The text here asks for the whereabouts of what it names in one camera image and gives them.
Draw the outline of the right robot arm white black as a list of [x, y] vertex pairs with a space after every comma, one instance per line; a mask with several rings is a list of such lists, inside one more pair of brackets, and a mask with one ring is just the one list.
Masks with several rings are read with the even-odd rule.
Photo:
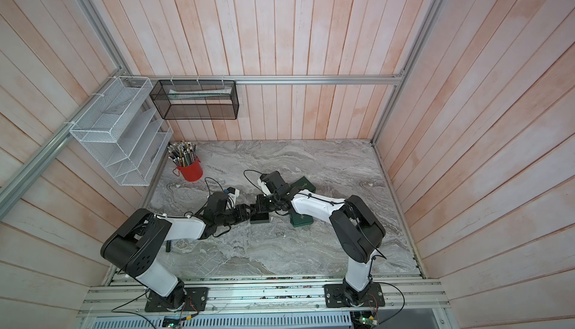
[[385, 305], [381, 285], [374, 282], [371, 268], [374, 257], [380, 254], [386, 232], [360, 197], [321, 196], [307, 188], [287, 184], [277, 171], [261, 174], [258, 186], [264, 193], [260, 202], [266, 210], [287, 209], [332, 225], [348, 263], [341, 283], [323, 287], [328, 308]]

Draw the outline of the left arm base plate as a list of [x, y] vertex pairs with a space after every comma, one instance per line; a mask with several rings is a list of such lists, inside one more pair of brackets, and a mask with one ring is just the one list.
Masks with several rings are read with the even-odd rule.
[[154, 291], [151, 291], [145, 305], [145, 312], [159, 313], [182, 310], [202, 312], [206, 308], [208, 291], [209, 289], [207, 287], [177, 286], [173, 293], [167, 297], [162, 297]]

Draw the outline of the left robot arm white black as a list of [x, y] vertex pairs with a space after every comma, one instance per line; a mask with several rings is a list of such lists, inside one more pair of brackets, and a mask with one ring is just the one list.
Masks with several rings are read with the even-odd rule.
[[184, 281], [157, 259], [164, 243], [217, 237], [219, 228], [248, 221], [252, 211], [249, 205], [237, 204], [236, 194], [229, 191], [211, 194], [198, 212], [183, 216], [138, 209], [104, 242], [100, 255], [146, 286], [150, 298], [176, 311], [184, 307], [187, 292]]

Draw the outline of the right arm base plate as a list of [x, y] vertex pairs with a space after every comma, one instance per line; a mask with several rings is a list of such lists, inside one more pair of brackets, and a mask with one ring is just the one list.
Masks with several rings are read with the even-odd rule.
[[362, 291], [356, 291], [347, 283], [326, 284], [323, 287], [328, 308], [384, 307], [383, 292], [378, 283], [369, 283]]

